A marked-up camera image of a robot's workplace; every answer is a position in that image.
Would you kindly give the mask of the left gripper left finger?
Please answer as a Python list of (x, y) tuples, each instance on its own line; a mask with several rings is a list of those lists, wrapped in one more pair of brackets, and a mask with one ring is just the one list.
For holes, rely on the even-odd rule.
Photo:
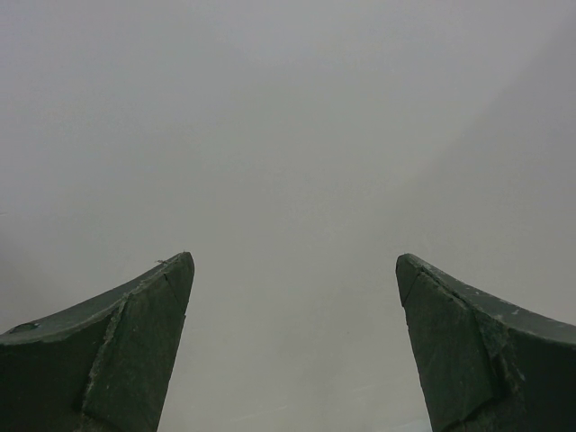
[(193, 280), (181, 252), (3, 333), (1, 429), (158, 430)]

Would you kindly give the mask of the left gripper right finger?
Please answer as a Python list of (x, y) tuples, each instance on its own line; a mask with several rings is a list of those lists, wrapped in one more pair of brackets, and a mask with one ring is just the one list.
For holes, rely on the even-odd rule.
[(412, 254), (396, 278), (435, 431), (573, 431), (575, 327)]

